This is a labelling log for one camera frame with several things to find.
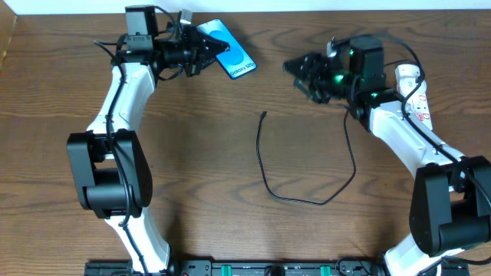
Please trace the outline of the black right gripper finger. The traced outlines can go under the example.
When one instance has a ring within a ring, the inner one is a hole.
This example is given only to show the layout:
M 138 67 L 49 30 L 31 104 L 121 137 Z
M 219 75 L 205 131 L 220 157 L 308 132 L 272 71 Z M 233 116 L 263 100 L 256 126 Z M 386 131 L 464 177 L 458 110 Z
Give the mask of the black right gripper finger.
M 293 86 L 299 89 L 312 102 L 322 104 L 321 98 L 319 98 L 314 92 L 310 91 L 299 79 L 294 79 Z
M 309 53 L 283 63 L 283 70 L 294 77 L 307 77 L 321 58 L 320 53 Z

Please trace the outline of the blue Galaxy smartphone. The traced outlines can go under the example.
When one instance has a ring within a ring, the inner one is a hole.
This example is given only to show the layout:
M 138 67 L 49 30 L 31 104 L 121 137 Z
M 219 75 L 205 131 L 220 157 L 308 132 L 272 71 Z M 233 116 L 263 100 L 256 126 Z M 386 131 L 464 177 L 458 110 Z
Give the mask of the blue Galaxy smartphone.
M 232 80 L 249 74 L 257 68 L 254 60 L 220 19 L 202 23 L 197 26 L 197 30 L 229 44 L 229 50 L 218 54 L 216 60 Z

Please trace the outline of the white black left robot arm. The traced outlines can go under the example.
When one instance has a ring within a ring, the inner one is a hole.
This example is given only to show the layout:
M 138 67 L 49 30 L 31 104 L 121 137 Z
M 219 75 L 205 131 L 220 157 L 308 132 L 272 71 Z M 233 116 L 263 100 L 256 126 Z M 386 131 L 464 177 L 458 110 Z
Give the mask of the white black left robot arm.
M 155 5 L 125 8 L 127 32 L 110 51 L 112 81 L 89 127 L 68 137 L 67 152 L 81 207 L 113 228 L 130 254 L 125 268 L 101 265 L 101 275 L 180 275 L 180 263 L 159 231 L 149 205 L 150 167 L 138 139 L 147 101 L 162 72 L 192 77 L 208 67 L 229 43 L 204 34 L 190 11 L 171 18 L 164 30 Z

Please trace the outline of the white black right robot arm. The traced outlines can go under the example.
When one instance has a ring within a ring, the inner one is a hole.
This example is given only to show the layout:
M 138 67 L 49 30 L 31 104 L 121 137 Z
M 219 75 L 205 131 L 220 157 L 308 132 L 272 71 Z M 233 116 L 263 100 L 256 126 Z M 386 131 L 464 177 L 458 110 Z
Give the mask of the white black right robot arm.
M 400 64 L 386 83 L 383 38 L 362 34 L 330 41 L 283 64 L 317 104 L 345 100 L 347 112 L 382 140 L 414 178 L 409 235 L 373 264 L 373 275 L 445 275 L 461 253 L 490 240 L 490 163 L 446 144 L 410 105 L 423 90 L 419 60 Z

